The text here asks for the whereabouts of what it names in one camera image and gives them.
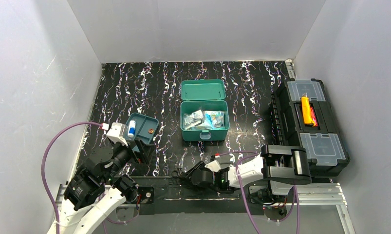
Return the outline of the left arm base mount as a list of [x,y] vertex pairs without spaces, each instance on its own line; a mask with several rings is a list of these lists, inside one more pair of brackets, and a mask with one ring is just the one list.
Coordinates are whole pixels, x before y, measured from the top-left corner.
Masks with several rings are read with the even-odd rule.
[[127,198],[124,204],[153,204],[154,203],[155,189],[151,186],[139,186],[135,200]]

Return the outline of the clear bag of packets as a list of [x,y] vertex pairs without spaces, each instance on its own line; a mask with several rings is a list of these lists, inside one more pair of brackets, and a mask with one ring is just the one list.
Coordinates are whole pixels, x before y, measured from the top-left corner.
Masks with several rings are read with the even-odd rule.
[[183,121],[183,129],[189,130],[190,128],[198,126],[204,122],[204,113],[201,109],[199,109],[193,113],[184,114]]

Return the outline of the teal insert tray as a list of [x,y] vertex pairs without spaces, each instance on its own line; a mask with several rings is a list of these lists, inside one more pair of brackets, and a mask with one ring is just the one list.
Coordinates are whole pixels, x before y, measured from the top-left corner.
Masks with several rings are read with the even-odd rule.
[[[136,121],[136,131],[134,138],[127,137],[128,124],[131,120]],[[155,136],[157,135],[159,121],[153,117],[149,117],[140,113],[132,113],[126,122],[126,127],[126,140],[135,140],[141,138],[144,142],[149,143],[149,141],[151,139],[154,140]]]

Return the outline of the orange tool in toolbox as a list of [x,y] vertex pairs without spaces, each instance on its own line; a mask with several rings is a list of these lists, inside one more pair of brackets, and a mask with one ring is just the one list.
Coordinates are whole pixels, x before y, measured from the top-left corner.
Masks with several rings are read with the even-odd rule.
[[307,96],[301,97],[301,106],[302,106],[302,115],[303,115],[304,124],[312,127],[315,126],[315,121],[313,120],[312,117],[310,101]]

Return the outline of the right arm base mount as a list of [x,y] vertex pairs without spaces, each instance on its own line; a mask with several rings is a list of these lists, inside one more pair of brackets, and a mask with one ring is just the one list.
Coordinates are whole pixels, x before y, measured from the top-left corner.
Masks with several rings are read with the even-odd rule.
[[275,187],[274,191],[270,187],[270,184],[264,186],[253,184],[248,187],[245,200],[251,204],[273,208],[299,204],[298,193],[294,191],[294,186],[289,184],[282,184],[281,187]]

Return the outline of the teal medicine box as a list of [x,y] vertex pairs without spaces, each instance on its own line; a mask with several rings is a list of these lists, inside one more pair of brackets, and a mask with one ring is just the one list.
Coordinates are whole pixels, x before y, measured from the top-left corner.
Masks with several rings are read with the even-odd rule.
[[[230,128],[225,85],[221,79],[185,80],[181,83],[180,128],[184,141],[223,141]],[[184,114],[201,109],[225,112],[223,129],[207,129],[204,122],[189,130],[183,129]]]

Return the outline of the blue white pouch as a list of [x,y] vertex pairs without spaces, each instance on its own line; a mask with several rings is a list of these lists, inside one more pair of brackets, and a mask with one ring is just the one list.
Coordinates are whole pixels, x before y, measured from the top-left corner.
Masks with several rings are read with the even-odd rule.
[[204,111],[205,124],[207,129],[223,129],[225,112],[223,111]]

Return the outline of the small scissors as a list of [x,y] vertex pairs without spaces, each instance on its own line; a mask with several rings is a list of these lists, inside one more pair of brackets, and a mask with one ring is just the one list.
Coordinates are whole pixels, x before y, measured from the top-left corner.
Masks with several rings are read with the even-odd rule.
[[185,156],[182,156],[180,158],[177,168],[172,171],[171,176],[173,178],[178,178],[181,175],[181,173],[183,171],[183,167],[184,167],[184,158],[185,158]]

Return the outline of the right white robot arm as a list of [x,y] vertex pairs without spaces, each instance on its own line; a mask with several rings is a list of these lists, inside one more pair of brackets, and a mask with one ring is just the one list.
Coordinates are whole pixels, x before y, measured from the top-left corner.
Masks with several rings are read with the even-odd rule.
[[193,186],[231,194],[249,183],[268,181],[271,194],[287,195],[294,185],[312,183],[306,149],[299,146],[265,145],[258,156],[250,156],[232,167],[217,160],[199,161],[187,172],[176,170],[173,177]]

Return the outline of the black tool box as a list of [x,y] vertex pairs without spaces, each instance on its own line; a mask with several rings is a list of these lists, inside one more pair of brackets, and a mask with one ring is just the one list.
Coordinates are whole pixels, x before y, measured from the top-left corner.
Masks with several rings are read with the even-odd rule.
[[[309,98],[313,127],[304,124],[302,96]],[[271,94],[270,110],[276,144],[304,147],[312,177],[337,177],[349,165],[350,156],[321,80],[284,81]]]

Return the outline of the white ointment tube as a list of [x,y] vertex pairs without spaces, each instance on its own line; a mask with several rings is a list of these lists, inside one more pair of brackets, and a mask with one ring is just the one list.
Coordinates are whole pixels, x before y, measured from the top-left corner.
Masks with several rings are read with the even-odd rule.
[[135,131],[136,131],[136,121],[135,120],[131,120],[131,121],[129,121],[129,124],[128,124],[127,137],[128,138],[134,138]]

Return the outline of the aluminium frame rail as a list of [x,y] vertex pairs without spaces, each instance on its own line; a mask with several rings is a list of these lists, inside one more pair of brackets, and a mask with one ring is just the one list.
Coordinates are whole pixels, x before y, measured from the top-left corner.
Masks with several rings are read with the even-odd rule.
[[[347,201],[339,183],[313,183],[297,187],[300,206],[335,205],[343,230],[353,234]],[[138,188],[141,215],[154,214],[220,214],[246,211],[241,191],[220,194],[214,191],[193,191],[170,178],[153,178]]]

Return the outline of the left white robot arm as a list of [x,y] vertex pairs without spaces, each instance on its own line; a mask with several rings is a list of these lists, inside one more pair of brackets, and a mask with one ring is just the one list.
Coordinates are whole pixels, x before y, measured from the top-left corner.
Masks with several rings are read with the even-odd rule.
[[94,150],[68,182],[48,233],[91,234],[122,204],[132,205],[138,215],[142,205],[154,202],[154,188],[119,173],[129,162],[148,163],[154,150],[140,139]]

